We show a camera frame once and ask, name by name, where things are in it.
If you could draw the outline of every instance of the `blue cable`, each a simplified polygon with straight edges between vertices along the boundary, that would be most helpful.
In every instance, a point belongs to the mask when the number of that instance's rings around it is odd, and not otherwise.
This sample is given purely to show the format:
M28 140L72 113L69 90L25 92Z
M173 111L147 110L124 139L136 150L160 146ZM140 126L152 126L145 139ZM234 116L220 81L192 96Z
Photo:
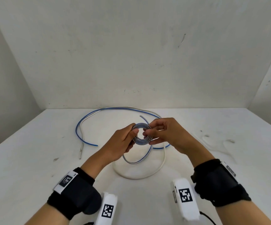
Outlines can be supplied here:
M110 107L110 108L96 109L96 110L94 110L94 111L88 113L87 115L85 115L85 116L77 123L76 128L75 128L75 133L76 133L77 137L78 137L83 143L88 144L88 145L91 145L91 146L95 146L95 147L98 147L98 145L91 144L91 143L88 143L88 142L84 141L84 140L78 135L77 129L78 129L80 123L81 123L86 117L88 117L90 114L92 114L92 113L94 113L94 112L96 112L96 111L100 111L100 110L131 110L131 111L136 111L136 112L140 112L140 113L144 113L144 114L149 114L149 115L151 115L151 116L153 116L153 117L156 117L156 118L160 118L160 117L158 117L158 116L156 116L156 115L154 115L154 114L152 114L152 113L146 112L146 111L137 110L137 109L132 109L132 108L125 108L125 107ZM143 116L140 115L140 117L143 118L143 119L147 122L147 124L149 124L148 121L147 121ZM127 161L124 155L123 155L123 159L124 159L126 162L130 163L130 164L137 164L137 163L140 163L141 161L143 161L143 160L149 155L149 153L150 153L150 151L151 151L152 149L160 150L160 149L163 149L163 148L164 148L164 147L160 147L160 148L157 148L157 147L156 147L156 148L153 148L152 145L151 145L150 148L149 148L149 150L148 150L148 152L147 152L147 154L146 154L142 159L140 159L140 160L137 161L137 162L129 162L129 161Z

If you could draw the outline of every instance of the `tabletop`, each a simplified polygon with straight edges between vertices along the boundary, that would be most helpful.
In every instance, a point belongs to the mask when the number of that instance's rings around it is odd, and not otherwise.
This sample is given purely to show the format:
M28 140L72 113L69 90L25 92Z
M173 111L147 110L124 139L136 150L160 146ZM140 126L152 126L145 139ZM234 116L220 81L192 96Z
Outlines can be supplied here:
M0 144L0 224L24 224L46 201L54 186L70 170L81 166L109 139L116 129L143 122L133 111L102 111L81 126L84 139L98 147L84 145L75 135L78 121L93 109L47 109ZM235 171L252 200L271 219L271 125L245 108L150 109L162 117L174 117L217 158ZM149 122L153 117L144 114ZM130 150L126 158L136 161L149 146ZM142 175L156 169L163 151L153 150L137 165L123 159L118 169L128 175ZM108 165L94 187L118 196L113 224L185 224L180 220L170 182L184 177L190 182L193 167L186 155L172 146L166 149L162 169L149 178L129 180ZM197 197L200 211L221 224L215 208ZM94 215L82 213L70 224L83 225ZM201 217L188 224L211 224Z

